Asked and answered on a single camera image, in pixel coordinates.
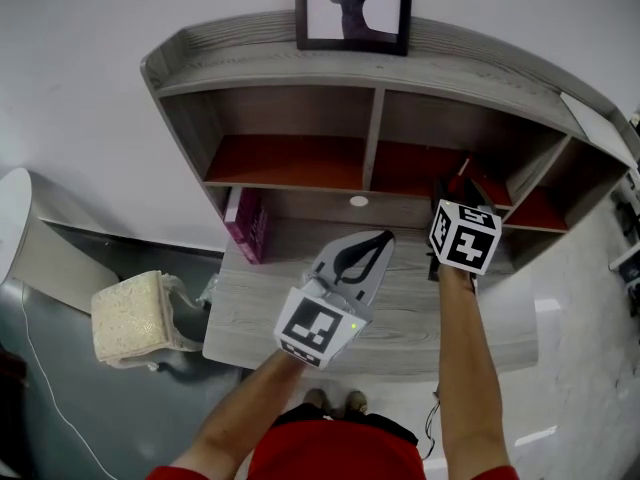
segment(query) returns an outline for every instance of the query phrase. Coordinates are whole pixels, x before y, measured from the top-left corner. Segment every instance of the round light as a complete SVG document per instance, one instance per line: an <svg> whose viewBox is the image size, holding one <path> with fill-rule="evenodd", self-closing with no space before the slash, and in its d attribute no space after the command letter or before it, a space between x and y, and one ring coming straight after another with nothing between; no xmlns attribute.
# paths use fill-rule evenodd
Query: round light
<svg viewBox="0 0 640 480"><path fill-rule="evenodd" d="M369 200L364 196L353 196L349 202L352 206L362 207L369 204Z"/></svg>

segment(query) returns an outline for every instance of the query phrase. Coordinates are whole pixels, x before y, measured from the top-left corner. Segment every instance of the red shelf panel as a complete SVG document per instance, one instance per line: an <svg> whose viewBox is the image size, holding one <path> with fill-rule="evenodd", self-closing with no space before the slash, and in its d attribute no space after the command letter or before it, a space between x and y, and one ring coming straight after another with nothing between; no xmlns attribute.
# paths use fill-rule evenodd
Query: red shelf panel
<svg viewBox="0 0 640 480"><path fill-rule="evenodd" d="M205 182L362 190L364 139L229 135Z"/></svg>
<svg viewBox="0 0 640 480"><path fill-rule="evenodd" d="M505 225L568 231L564 216L553 205L549 189L534 188Z"/></svg>
<svg viewBox="0 0 640 480"><path fill-rule="evenodd" d="M455 176L467 154L459 150L381 141L376 153L371 190L432 197L434 179L447 180ZM489 176L477 159L471 159L463 178L476 181L494 204L511 206L505 183ZM458 183L459 189L463 187L462 181Z"/></svg>

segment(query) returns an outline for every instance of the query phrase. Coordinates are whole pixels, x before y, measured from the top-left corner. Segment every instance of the human arm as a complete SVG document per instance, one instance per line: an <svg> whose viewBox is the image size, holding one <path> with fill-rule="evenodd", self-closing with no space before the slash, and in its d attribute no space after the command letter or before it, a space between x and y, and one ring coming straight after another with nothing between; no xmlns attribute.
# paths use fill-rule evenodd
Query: human arm
<svg viewBox="0 0 640 480"><path fill-rule="evenodd" d="M442 439L451 480L509 465L502 397L470 276L440 267Z"/></svg>
<svg viewBox="0 0 640 480"><path fill-rule="evenodd" d="M305 364L276 351L211 412L191 447L172 465L209 480L233 480L293 393Z"/></svg>

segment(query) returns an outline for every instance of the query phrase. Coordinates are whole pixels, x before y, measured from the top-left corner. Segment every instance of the gray floor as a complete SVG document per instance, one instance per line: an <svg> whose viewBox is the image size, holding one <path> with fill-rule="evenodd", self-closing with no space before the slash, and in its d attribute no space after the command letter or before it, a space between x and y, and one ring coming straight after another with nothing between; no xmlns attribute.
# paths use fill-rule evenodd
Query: gray floor
<svg viewBox="0 0 640 480"><path fill-rule="evenodd" d="M105 241L58 230L123 278L148 270L177 275L193 298L219 269L217 258L143 243ZM20 308L22 285L0 287L0 343L28 363L25 420L37 478L106 478L78 436L60 419L26 339ZM240 380L242 371L204 359L199 353L162 352L166 366L115 370L93 352L87 315L25 288L31 338L49 376L58 406L104 465L119 480L140 479L171 461L190 442L211 408ZM174 301L176 325L202 339L207 313Z"/></svg>

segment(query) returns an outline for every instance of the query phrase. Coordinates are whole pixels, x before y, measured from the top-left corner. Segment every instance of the black and white marker cube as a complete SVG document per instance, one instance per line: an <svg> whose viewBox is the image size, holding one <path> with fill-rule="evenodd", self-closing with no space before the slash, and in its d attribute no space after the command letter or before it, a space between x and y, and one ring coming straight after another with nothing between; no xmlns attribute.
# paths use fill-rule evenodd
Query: black and white marker cube
<svg viewBox="0 0 640 480"><path fill-rule="evenodd" d="M298 359L325 368L369 322L292 288L274 335L278 346Z"/></svg>
<svg viewBox="0 0 640 480"><path fill-rule="evenodd" d="M440 263L484 274L501 234L497 215L441 200L429 241Z"/></svg>

